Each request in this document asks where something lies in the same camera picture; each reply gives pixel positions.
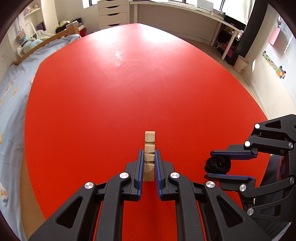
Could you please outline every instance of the black fluffy object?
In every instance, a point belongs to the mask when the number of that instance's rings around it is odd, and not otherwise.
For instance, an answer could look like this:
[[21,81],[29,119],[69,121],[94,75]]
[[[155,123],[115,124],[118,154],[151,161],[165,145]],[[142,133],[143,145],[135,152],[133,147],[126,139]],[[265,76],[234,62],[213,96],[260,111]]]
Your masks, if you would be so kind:
[[230,168],[231,160],[228,157],[212,156],[205,163],[207,173],[226,174]]

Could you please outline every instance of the white waste bin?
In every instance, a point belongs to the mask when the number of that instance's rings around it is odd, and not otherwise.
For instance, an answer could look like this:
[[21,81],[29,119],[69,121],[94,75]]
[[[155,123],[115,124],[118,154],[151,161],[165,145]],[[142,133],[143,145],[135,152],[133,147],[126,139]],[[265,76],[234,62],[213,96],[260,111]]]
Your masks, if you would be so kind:
[[249,62],[245,58],[239,55],[233,68],[236,72],[241,74],[248,65],[249,65]]

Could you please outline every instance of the white table leg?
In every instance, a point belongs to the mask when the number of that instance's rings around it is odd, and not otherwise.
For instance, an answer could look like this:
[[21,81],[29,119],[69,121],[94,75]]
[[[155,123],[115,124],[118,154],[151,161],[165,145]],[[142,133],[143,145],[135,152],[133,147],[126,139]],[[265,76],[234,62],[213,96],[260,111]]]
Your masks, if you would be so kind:
[[225,57],[226,57],[226,55],[227,55],[227,53],[228,53],[228,51],[229,51],[229,49],[230,49],[230,47],[231,47],[231,45],[233,43],[233,40],[235,39],[235,37],[236,37],[237,34],[238,34],[238,31],[237,30],[234,30],[234,32],[233,32],[233,34],[231,36],[231,39],[229,41],[229,44],[227,45],[227,47],[226,47],[226,49],[224,51],[224,54],[222,55],[222,58],[221,58],[222,60],[225,59]]
[[215,34],[214,34],[213,40],[212,40],[212,42],[211,42],[211,47],[214,46],[214,43],[215,43],[215,41],[216,41],[216,39],[217,39],[217,36],[218,36],[218,33],[219,33],[220,29],[221,29],[221,26],[222,26],[222,23],[219,22],[219,23],[218,23],[218,27],[217,27],[217,29],[216,29],[216,32],[215,32]]
[[137,4],[133,6],[133,22],[134,23],[138,22],[138,5]]

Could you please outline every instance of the white drawer unit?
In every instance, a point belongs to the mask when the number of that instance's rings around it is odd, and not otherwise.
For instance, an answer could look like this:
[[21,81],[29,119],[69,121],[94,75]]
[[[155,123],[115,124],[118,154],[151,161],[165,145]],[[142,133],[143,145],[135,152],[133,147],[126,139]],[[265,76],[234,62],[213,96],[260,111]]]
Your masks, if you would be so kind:
[[129,23],[128,0],[100,0],[98,11],[101,30]]
[[127,5],[128,0],[101,0],[98,1],[98,8],[113,7],[119,5]]
[[126,25],[127,23],[120,23],[120,24],[114,24],[114,25],[106,25],[106,26],[102,26],[101,30],[106,29],[106,28],[112,28],[112,27],[116,27],[116,26],[121,26],[121,25]]
[[108,15],[108,14],[114,14],[114,13],[121,13],[121,12],[128,12],[128,6],[126,5],[118,5],[113,7],[104,7],[99,9],[99,15]]

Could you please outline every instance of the wooden headboard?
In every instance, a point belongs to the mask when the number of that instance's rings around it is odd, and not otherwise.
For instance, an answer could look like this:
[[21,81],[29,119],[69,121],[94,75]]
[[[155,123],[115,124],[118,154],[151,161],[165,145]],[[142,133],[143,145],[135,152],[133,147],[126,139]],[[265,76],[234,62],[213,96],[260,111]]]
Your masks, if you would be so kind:
[[58,34],[50,37],[49,39],[43,41],[42,43],[40,43],[39,45],[37,45],[36,47],[34,47],[33,49],[31,49],[29,52],[27,52],[23,57],[19,58],[17,61],[14,62],[15,65],[19,65],[25,58],[27,58],[29,55],[31,55],[32,53],[34,53],[35,51],[37,51],[38,49],[44,47],[45,45],[49,44],[50,42],[56,40],[56,39],[60,39],[66,35],[70,35],[70,34],[79,34],[79,29],[78,29],[78,22],[75,21],[73,23],[69,23],[66,26],[66,29],[62,32],[59,32]]

